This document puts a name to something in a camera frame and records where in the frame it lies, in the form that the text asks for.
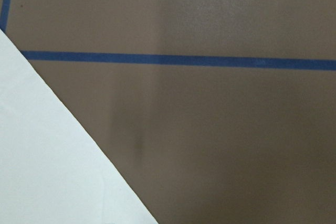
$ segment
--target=blue tape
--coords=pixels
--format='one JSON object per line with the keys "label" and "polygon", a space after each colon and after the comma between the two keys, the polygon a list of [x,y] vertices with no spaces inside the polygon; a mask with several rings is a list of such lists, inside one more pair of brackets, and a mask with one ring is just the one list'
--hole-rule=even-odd
{"label": "blue tape", "polygon": [[8,20],[8,12],[9,6],[11,5],[11,0],[3,0],[2,1],[2,8],[0,14],[0,29],[5,32],[7,27],[7,20]]}
{"label": "blue tape", "polygon": [[336,60],[105,54],[94,52],[22,51],[28,60],[87,61],[137,63],[156,65],[183,65],[208,67],[275,68],[302,70],[336,70]]}

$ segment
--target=blue stripe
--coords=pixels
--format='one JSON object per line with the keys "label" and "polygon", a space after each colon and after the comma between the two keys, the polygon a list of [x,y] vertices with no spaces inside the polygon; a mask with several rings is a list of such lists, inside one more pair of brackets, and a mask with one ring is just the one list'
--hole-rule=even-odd
{"label": "blue stripe", "polygon": [[104,54],[94,52],[49,52],[49,51],[22,51],[22,54],[28,60],[113,62],[113,63],[209,66],[209,67],[336,70],[336,60]]}
{"label": "blue stripe", "polygon": [[5,32],[7,27],[7,20],[8,20],[8,12],[9,6],[11,5],[11,0],[3,0],[2,1],[2,8],[0,14],[0,29]]}

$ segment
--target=white paper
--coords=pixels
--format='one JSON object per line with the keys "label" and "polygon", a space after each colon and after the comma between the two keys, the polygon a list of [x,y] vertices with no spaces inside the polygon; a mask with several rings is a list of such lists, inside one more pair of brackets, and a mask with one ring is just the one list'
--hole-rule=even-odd
{"label": "white paper", "polygon": [[157,223],[2,31],[0,223]]}

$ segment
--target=white sheet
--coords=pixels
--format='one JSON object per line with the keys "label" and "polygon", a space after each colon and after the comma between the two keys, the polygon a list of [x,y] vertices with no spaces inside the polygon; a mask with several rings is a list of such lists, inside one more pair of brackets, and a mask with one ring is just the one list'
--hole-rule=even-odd
{"label": "white sheet", "polygon": [[157,223],[2,31],[0,223]]}

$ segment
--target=vertical blue line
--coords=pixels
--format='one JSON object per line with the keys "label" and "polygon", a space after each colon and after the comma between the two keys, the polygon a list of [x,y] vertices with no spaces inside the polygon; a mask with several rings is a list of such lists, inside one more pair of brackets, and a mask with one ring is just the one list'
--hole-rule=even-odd
{"label": "vertical blue line", "polygon": [[7,20],[8,20],[8,12],[9,6],[11,5],[11,0],[3,0],[2,1],[2,8],[1,8],[1,15],[0,15],[0,29],[5,32],[7,27]]}

